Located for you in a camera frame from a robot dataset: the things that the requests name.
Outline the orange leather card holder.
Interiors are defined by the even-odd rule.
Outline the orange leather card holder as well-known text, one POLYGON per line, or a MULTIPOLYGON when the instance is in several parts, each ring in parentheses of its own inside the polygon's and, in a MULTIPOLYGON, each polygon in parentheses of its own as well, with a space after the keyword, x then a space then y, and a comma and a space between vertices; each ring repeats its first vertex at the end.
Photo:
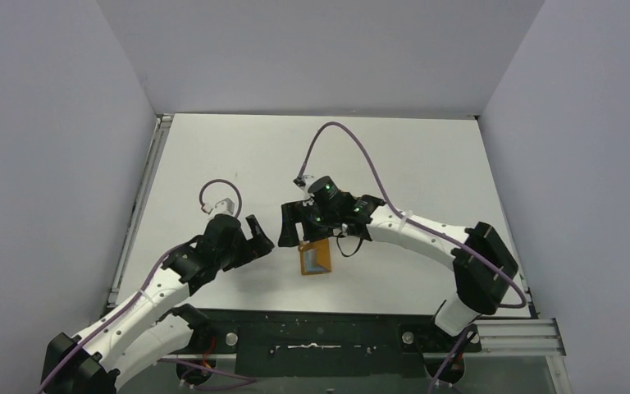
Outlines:
POLYGON ((331 249, 328 239, 301 241, 298 246, 298 252, 302 275, 319 275, 331 272, 331 249))

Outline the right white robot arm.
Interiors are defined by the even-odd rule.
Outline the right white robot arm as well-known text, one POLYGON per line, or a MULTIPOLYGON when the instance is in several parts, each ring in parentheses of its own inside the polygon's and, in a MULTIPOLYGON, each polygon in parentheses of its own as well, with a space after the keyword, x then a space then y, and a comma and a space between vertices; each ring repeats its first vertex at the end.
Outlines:
POLYGON ((294 183, 304 196, 281 205, 280 247, 352 236, 397 245, 453 273, 455 293, 428 328, 429 342, 436 349, 451 349, 474 320, 504 307, 518 263, 490 224, 455 226, 398 211, 382 198, 343 191, 329 176, 303 176, 294 183))

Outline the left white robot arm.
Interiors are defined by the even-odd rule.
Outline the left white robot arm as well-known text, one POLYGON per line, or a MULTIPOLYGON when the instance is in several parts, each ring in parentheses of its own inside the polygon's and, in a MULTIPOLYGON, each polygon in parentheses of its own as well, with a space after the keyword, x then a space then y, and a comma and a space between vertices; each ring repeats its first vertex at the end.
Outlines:
POLYGON ((202 234, 170 248, 153 265, 140 288, 97 322, 48 344, 40 393, 115 393, 155 360, 184 347, 200 352, 209 328, 196 320, 164 324, 181 302, 213 281, 220 271, 239 268, 270 254, 273 242, 255 216, 240 220, 219 213, 202 234))

